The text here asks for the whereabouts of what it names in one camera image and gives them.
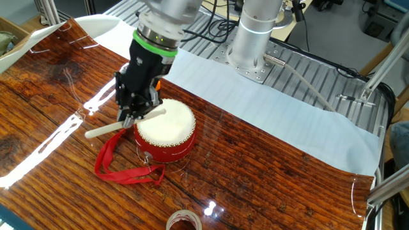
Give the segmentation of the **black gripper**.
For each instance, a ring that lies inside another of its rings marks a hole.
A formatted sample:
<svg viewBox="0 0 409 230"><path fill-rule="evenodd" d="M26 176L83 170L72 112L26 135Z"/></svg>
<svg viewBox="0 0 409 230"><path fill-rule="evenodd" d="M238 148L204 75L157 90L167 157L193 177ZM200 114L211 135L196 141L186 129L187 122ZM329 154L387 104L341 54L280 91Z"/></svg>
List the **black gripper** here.
<svg viewBox="0 0 409 230"><path fill-rule="evenodd" d="M156 54L137 41L132 41L129 48L130 61L126 72L115 72L116 103L118 104L117 120L122 121L123 128L134 124L134 111L137 95L140 94L139 112L145 115L160 105L159 93L149 86L152 79L167 75L173 64L174 57Z"/></svg>

